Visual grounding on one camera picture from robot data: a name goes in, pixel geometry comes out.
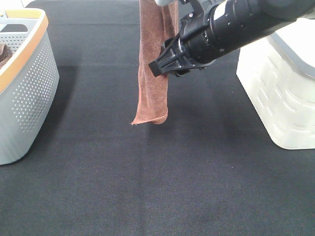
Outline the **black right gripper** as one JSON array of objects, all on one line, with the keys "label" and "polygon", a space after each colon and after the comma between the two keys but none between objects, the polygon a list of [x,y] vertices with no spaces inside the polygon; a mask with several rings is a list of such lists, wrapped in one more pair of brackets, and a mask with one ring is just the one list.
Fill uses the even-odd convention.
[{"label": "black right gripper", "polygon": [[192,69],[204,70],[214,62],[215,60],[209,63],[199,63],[193,59],[181,42],[180,35],[177,34],[161,45],[159,57],[150,62],[148,66],[155,77],[167,74],[182,77]]}]

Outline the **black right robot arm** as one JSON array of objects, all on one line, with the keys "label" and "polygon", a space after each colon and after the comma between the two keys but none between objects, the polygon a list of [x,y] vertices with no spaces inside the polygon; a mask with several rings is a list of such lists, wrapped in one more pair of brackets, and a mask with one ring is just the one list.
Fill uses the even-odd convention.
[{"label": "black right robot arm", "polygon": [[313,19],[313,0],[190,0],[193,11],[149,64],[154,76],[178,77],[295,22]]}]

